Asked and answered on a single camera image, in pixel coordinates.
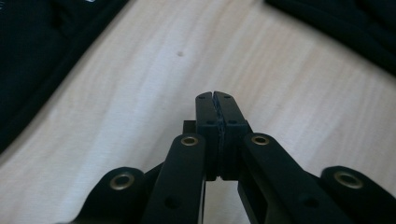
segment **black padded material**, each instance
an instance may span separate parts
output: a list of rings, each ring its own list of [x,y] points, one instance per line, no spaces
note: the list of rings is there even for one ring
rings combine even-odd
[[[127,1],[0,2],[0,152]]]
[[[395,0],[266,0],[396,75]]]

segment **black fabric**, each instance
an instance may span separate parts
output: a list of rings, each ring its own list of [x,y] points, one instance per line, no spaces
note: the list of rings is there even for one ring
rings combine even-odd
[[[395,0],[266,0],[396,75]]]
[[[1,1],[0,152],[127,1]]]

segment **wooden table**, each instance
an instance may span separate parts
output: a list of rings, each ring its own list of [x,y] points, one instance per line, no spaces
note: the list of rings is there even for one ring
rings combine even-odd
[[[194,98],[234,96],[319,175],[344,165],[396,195],[396,78],[262,1],[130,2],[0,158],[0,223],[72,220],[108,171],[162,162]],[[208,182],[205,223],[248,223]]]

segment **wood grain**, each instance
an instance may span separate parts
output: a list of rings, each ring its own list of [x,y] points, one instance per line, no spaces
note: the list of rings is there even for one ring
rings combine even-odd
[[[396,195],[396,78],[262,1],[128,4],[0,158],[0,222],[72,220],[111,169],[162,162],[194,97],[224,91],[315,174],[359,170]],[[248,223],[207,183],[205,223]]]

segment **black mechanical arm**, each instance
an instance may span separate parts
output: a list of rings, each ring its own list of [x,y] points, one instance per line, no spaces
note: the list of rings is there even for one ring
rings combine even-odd
[[[238,181],[251,223],[396,223],[396,199],[335,166],[304,171],[271,136],[254,133],[226,93],[196,97],[166,160],[143,174],[122,167],[95,186],[71,223],[202,223],[205,182]]]

